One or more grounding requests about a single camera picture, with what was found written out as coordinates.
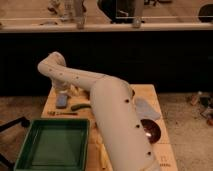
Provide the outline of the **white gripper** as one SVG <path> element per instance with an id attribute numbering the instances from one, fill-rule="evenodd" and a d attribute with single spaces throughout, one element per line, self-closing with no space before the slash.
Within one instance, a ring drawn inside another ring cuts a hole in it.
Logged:
<path id="1" fill-rule="evenodd" d="M 56 94 L 63 93 L 68 95 L 69 97 L 78 96 L 80 94 L 79 87 L 67 82 L 53 81 L 52 87 L 55 89 Z"/>

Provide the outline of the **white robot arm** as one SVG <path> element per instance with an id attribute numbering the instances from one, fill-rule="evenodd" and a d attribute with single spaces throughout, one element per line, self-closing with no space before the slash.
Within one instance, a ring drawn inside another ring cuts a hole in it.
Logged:
<path id="1" fill-rule="evenodd" d="M 50 53 L 38 71 L 58 86 L 71 84 L 90 93 L 90 105 L 113 171 L 161 171 L 133 104 L 133 89 L 115 76 L 72 69 L 59 52 Z"/>

